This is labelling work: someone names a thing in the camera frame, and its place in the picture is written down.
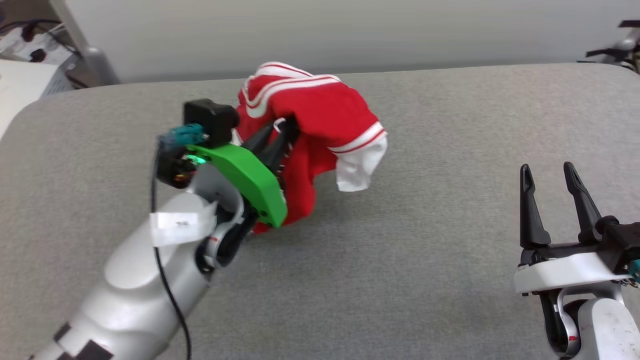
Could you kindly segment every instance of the green plastic part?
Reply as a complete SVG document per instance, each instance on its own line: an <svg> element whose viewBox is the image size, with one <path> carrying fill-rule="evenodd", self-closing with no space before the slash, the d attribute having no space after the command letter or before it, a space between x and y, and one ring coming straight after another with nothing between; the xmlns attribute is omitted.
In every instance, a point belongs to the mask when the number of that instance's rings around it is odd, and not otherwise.
<svg viewBox="0 0 640 360"><path fill-rule="evenodd" d="M231 143L208 149L187 145L187 150L211 162L258 211L259 220L280 227L287 203L276 176L249 150Z"/></svg>

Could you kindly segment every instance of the gray table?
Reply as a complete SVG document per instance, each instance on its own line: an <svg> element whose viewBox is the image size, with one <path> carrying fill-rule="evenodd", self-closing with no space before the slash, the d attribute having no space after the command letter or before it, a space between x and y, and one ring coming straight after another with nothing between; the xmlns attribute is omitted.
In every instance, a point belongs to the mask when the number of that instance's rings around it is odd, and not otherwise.
<svg viewBox="0 0 640 360"><path fill-rule="evenodd" d="M310 218L247 243L189 319L194 359L553 358L538 298L513 292L518 170L531 165L554 241L579 228L565 160L603 215L640 220L640 78L591 64L341 78L389 132L372 188L339 193L325 174ZM240 86L81 90L14 120L0 142L3 359L49 341L144 221L154 138L181 103L235 103ZM625 298L640 315L640 292ZM183 356L180 335L161 358Z"/></svg>

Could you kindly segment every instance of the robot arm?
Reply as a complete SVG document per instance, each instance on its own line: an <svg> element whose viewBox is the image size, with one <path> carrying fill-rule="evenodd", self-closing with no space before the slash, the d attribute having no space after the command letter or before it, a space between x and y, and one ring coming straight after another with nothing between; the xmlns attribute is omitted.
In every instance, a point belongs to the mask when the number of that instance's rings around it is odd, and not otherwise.
<svg viewBox="0 0 640 360"><path fill-rule="evenodd" d="M640 223L601 217L571 163L564 164L580 233L577 243L551 244L533 193L528 165L520 169L520 246L517 293L540 297L551 349L561 359L638 359L640 332L624 305L621 287L632 285L640 259ZM595 299L565 302L567 295Z"/></svg>
<svg viewBox="0 0 640 360"><path fill-rule="evenodd" d="M215 269L233 260L258 221L274 227L284 221L280 160L298 130L294 119L287 119L268 144L273 128L269 124L240 148L228 143L237 125L230 106L201 100L185 104L184 113L187 127L175 129L174 141L165 142L155 175L186 190L158 213L211 214L214 224L201 240L158 248L178 313L186 317L206 292ZM193 137L194 129L205 131ZM115 250L80 310L31 359L151 360L168 347L180 317L152 251L152 234L157 231L152 219L153 215Z"/></svg>

